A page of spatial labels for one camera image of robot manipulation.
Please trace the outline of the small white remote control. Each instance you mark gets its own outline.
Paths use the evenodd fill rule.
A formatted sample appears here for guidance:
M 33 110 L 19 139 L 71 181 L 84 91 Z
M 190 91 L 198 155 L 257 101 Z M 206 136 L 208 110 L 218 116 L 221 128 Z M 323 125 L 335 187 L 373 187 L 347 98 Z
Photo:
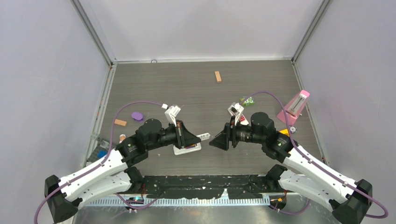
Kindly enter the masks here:
M 187 153 L 192 153 L 201 150 L 201 144 L 193 144 L 190 146 L 187 146 L 185 148 L 177 148 L 176 146 L 173 146 L 174 150 L 174 155 L 182 155 L 182 154 L 187 154 Z

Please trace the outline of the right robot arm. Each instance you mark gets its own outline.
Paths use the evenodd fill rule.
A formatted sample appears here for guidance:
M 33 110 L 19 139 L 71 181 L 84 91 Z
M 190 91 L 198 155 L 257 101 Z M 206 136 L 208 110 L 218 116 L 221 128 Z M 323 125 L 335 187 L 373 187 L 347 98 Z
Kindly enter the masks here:
M 276 130 L 272 119 L 264 112 L 251 116 L 250 125 L 240 125 L 235 118 L 226 123 L 223 131 L 210 146 L 227 151 L 242 142 L 262 145 L 262 151 L 277 160 L 268 173 L 267 187 L 296 192 L 328 209 L 342 224 L 359 224 L 372 202 L 372 184 L 356 181 L 325 165 L 286 134 Z

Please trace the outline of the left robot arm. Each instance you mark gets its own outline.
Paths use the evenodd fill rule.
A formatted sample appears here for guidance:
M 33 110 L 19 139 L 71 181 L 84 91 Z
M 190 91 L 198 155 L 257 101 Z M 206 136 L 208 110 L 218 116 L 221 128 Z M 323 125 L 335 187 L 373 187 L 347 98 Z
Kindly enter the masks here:
M 209 137 L 208 133 L 194 135 L 181 120 L 170 122 L 167 128 L 157 119 L 146 120 L 134 135 L 92 164 L 63 177 L 46 178 L 44 196 L 53 223 L 73 217 L 79 209 L 101 197 L 140 192 L 144 180 L 135 165 L 146 159 L 150 150 L 172 145 L 181 151 L 197 151 Z

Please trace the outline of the green monster cube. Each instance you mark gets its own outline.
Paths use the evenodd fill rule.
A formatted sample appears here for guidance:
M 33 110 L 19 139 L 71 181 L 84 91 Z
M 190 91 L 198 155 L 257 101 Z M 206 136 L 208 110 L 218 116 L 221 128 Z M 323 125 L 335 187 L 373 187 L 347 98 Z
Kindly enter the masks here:
M 246 106 L 255 104 L 255 100 L 254 100 L 253 97 L 248 97 L 248 98 L 247 98 L 246 96 L 243 96 L 243 97 L 240 99 L 240 104 L 241 104 L 243 107 L 246 107 Z

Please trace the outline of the purple round disc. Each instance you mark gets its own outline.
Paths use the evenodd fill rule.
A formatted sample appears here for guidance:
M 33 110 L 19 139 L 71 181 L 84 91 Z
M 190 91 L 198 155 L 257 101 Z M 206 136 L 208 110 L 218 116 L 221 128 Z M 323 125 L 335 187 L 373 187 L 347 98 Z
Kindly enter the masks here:
M 142 113 L 140 113 L 140 112 L 133 112 L 133 113 L 131 114 L 131 118 L 132 118 L 133 120 L 135 120 L 135 121 L 141 122 L 141 121 L 143 121 L 143 119 L 144 119 L 144 115 L 143 115 Z

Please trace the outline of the small toy figure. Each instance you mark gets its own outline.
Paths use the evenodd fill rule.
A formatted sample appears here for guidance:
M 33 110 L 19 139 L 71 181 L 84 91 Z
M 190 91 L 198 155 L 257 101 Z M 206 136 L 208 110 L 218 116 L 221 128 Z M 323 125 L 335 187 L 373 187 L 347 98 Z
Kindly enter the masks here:
M 120 136 L 119 136 L 119 143 L 121 143 L 123 140 L 125 140 L 126 139 L 126 135 L 124 135 L 124 134 L 121 134 Z

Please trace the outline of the small wooden block left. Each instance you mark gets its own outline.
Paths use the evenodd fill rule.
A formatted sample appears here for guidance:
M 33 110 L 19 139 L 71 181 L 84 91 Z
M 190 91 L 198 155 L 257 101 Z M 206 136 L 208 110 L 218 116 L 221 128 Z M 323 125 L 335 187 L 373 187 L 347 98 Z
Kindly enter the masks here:
M 126 126 L 127 122 L 121 119 L 115 119 L 114 124 L 119 126 Z

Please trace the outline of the pink metronome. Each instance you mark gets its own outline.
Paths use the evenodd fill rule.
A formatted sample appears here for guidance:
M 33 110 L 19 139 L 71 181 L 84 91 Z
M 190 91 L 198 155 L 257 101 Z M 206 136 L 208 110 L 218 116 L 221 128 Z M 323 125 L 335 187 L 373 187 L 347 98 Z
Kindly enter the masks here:
M 310 93 L 306 90 L 301 90 L 286 104 L 278 114 L 277 118 L 283 122 L 288 122 L 289 126 L 294 126 L 296 120 L 299 118 L 302 110 L 305 108 Z

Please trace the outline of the grey lego baseplate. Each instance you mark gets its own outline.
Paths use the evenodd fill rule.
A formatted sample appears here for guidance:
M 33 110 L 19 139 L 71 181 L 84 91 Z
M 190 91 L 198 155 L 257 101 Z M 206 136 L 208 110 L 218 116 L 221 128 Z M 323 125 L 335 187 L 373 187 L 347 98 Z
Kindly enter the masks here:
M 91 152 L 91 154 L 88 156 L 87 158 L 87 162 L 95 162 L 97 160 L 99 160 L 97 158 L 97 153 L 101 150 L 107 151 L 109 150 L 109 141 L 103 138 L 98 137 L 96 139 L 96 147 L 94 148 L 94 150 Z

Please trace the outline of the blue lego brick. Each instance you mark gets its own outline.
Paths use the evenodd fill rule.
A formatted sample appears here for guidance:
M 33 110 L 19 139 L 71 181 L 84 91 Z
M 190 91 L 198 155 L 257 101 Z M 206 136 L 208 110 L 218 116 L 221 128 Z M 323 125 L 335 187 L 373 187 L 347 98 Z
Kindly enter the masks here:
M 97 158 L 100 159 L 107 155 L 107 151 L 101 150 L 97 153 Z

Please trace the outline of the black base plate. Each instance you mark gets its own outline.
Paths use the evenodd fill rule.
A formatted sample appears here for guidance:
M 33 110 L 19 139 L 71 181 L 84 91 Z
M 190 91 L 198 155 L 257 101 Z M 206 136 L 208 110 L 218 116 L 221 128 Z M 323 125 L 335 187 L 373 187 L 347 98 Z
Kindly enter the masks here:
M 147 175 L 144 181 L 150 198 L 218 199 L 226 192 L 230 199 L 256 199 L 284 193 L 264 175 Z

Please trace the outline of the yellow triangle frame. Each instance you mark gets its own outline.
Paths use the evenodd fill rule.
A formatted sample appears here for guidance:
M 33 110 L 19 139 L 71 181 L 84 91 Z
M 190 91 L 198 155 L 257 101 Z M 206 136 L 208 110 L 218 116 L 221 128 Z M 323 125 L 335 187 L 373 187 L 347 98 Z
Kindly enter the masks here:
M 279 132 L 282 133 L 282 134 L 284 134 L 284 135 L 287 135 L 288 137 L 290 137 L 290 132 L 289 132 L 288 129 L 283 129 L 283 130 L 281 130 L 281 131 L 279 131 Z

